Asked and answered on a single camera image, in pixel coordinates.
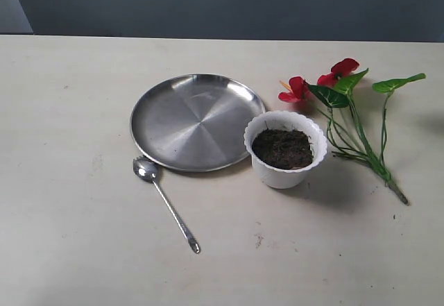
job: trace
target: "red flower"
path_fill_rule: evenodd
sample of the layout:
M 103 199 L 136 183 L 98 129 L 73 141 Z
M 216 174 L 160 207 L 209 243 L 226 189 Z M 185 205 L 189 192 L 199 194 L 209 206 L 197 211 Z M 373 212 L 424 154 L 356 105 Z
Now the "red flower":
M 279 99 L 285 101 L 286 103 L 297 103 L 305 100 L 309 94 L 308 84 L 302 77 L 298 76 L 290 78 L 290 85 L 282 81 L 280 83 L 290 91 L 279 93 Z
M 340 63 L 336 63 L 332 68 L 332 72 L 328 75 L 319 77 L 318 85 L 334 87 L 340 78 L 350 75 L 358 67 L 358 62 L 352 58 L 346 58 L 340 61 Z

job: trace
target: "table surface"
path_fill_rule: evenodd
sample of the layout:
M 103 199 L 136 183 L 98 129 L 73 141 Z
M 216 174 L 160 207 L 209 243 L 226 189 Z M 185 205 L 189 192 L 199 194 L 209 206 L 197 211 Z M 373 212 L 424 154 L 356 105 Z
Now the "table surface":
M 181 74 L 222 74 L 272 109 L 279 80 L 316 82 L 337 61 L 369 67 L 358 104 L 376 138 L 370 81 L 425 72 L 395 93 L 386 161 L 406 207 L 364 167 L 331 155 L 294 189 L 250 159 L 162 185 L 138 180 L 129 117 Z M 0 37 L 2 305 L 442 305 L 444 44 Z M 325 126 L 325 122 L 314 117 Z

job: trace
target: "dark soil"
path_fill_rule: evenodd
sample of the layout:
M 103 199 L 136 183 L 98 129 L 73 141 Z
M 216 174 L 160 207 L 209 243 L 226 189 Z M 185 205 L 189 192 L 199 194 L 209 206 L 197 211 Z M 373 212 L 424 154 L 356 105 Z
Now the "dark soil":
M 298 130 L 264 130 L 252 149 L 260 160 L 278 169 L 300 169 L 313 162 L 308 136 Z

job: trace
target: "white pot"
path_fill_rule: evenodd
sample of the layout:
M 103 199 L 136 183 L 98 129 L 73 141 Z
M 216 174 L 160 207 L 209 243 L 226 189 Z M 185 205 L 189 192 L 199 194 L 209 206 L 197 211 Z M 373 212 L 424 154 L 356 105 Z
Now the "white pot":
M 288 170 L 277 169 L 261 161 L 251 149 L 251 145 L 258 134 L 266 129 L 299 130 L 305 133 L 309 138 L 313 162 L 301 169 Z M 269 187 L 280 189 L 291 188 L 301 183 L 327 153 L 327 139 L 319 126 L 304 115 L 284 110 L 265 112 L 251 120 L 245 129 L 244 143 L 251 154 L 253 170 L 261 181 Z

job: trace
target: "wall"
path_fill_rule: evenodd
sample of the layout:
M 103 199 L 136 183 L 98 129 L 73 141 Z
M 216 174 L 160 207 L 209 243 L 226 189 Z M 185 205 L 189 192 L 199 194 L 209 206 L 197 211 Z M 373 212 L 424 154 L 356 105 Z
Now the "wall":
M 38 34 L 437 41 L 444 0 L 21 0 Z
M 19 0 L 0 0 L 0 34 L 32 32 Z

